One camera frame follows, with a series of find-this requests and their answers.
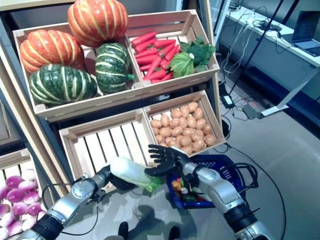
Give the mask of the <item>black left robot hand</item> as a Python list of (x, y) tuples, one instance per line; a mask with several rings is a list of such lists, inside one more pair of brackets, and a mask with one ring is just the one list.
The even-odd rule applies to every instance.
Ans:
[(103, 167), (99, 172), (105, 178), (105, 180), (104, 180), (105, 186), (107, 186), (109, 183), (111, 183), (114, 187), (116, 187), (117, 189), (120, 189), (121, 191), (130, 191), (130, 190), (137, 187), (137, 185), (130, 183), (126, 180), (123, 180), (120, 177), (115, 176), (111, 172), (110, 165)]

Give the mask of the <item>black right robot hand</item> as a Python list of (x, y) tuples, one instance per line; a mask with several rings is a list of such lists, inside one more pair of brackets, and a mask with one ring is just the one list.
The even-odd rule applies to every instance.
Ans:
[(145, 168), (144, 173), (152, 177), (162, 177), (190, 162), (190, 158), (183, 152), (173, 148), (161, 145), (149, 144), (148, 152), (156, 167)]

